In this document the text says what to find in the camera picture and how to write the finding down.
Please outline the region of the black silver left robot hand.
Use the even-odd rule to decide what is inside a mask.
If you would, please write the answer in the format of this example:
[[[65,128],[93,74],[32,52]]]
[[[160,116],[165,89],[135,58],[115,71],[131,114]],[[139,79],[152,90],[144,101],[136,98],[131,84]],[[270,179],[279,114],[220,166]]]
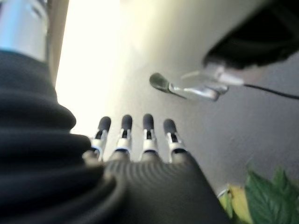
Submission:
[[[43,0],[0,3],[0,221],[3,224],[228,224],[182,146],[163,162],[118,148],[98,161],[49,71]]]

